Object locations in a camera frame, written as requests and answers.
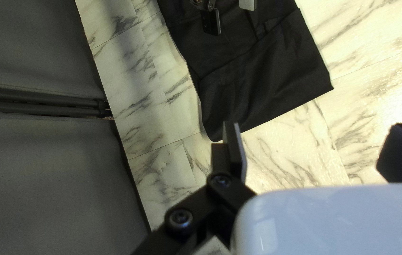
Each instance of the screw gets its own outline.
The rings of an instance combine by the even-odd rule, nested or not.
[[[170,227],[179,230],[187,227],[193,220],[192,213],[186,209],[177,209],[171,212],[169,217]]]
[[[231,184],[231,179],[226,175],[217,175],[212,178],[212,181],[215,185],[227,188]]]

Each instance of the black bracket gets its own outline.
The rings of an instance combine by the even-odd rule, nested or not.
[[[200,10],[203,31],[219,36],[221,33],[220,13],[215,8],[215,0],[190,0],[190,2]]]
[[[212,144],[212,173],[206,185],[170,208],[164,224],[134,255],[189,255],[214,235],[230,248],[235,217],[255,193],[244,184],[246,160],[236,123],[224,122],[223,141]]]

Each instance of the fabric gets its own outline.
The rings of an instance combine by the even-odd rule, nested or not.
[[[188,0],[158,0],[174,43],[187,61],[209,138],[222,123],[242,132],[333,89],[327,68],[293,0],[258,0],[255,11],[238,0],[218,0],[221,34],[202,30]]]

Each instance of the metal bar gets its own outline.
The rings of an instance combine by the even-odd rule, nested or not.
[[[60,96],[47,93],[21,91],[15,89],[3,89],[3,88],[0,88],[0,99],[24,101],[24,102],[39,102],[54,105],[98,107],[98,102],[95,99],[75,98],[75,97]]]
[[[76,107],[60,107],[29,103],[0,102],[0,113],[27,113],[39,115],[67,115],[77,117],[95,116],[102,118],[105,111],[98,109],[85,109]]]

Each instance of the white marble tile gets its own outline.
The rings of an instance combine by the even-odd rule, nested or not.
[[[144,21],[160,11],[157,0],[132,0],[140,21]]]
[[[91,49],[139,23],[132,0],[75,0]]]
[[[333,81],[317,99],[354,183],[385,183],[375,163],[391,125],[402,122],[402,53]]]
[[[402,52],[402,0],[296,0],[332,79]]]
[[[310,101],[242,134],[246,184],[257,193],[350,185],[316,102]]]
[[[171,69],[160,77],[160,82],[181,138],[203,131],[201,103],[187,66]]]
[[[141,22],[140,26],[159,76],[174,68],[187,69],[160,12]]]
[[[128,161],[152,229],[168,208],[198,189],[182,141]]]
[[[188,162],[198,187],[205,185],[206,177],[212,172],[210,168],[211,141],[205,131],[182,139]]]
[[[129,159],[180,139],[138,26],[93,50]]]

